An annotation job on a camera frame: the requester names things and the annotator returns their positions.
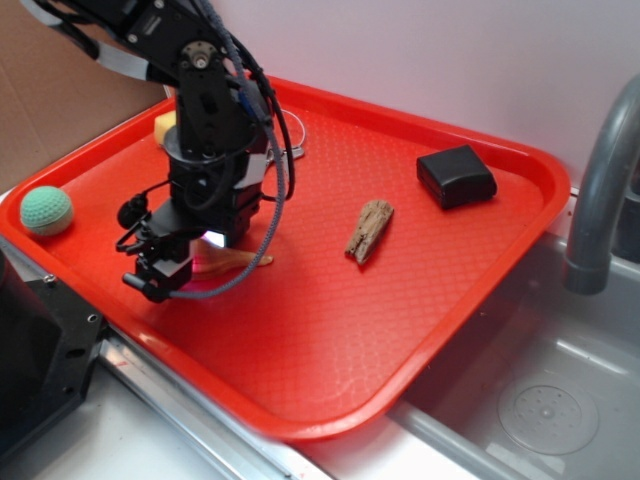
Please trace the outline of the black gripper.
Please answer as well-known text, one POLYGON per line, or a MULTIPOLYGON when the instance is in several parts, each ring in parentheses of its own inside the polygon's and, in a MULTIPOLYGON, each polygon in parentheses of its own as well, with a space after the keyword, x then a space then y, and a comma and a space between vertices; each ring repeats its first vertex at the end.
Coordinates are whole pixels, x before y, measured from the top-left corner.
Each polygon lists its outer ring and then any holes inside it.
POLYGON ((162 303, 192 278, 192 242, 212 232, 225 246, 240 240, 262 200, 266 153, 251 150, 189 157, 177 148, 170 159, 169 199, 147 216, 147 239, 122 241, 122 252, 135 257, 125 285, 148 300, 162 303))

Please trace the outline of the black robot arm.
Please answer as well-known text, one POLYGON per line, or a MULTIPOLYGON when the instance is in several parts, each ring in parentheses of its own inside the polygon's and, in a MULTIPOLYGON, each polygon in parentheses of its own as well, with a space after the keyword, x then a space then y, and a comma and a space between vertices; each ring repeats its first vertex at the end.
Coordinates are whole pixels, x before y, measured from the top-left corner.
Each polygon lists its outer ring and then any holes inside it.
POLYGON ((144 194, 124 204, 119 252, 136 260, 124 282, 148 300, 190 282, 196 241, 224 246, 248 231, 263 200, 275 101, 267 81, 204 1, 28 1, 26 10, 101 66, 170 86, 169 199, 150 211, 144 194))

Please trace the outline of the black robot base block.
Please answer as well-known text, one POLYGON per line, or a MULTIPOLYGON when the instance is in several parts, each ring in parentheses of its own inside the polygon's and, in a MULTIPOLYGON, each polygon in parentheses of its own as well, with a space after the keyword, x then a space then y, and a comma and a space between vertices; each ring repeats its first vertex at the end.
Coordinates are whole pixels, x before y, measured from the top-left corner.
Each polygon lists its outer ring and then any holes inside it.
POLYGON ((87 395, 104 317, 61 280, 21 278, 1 256, 1 460, 87 395))

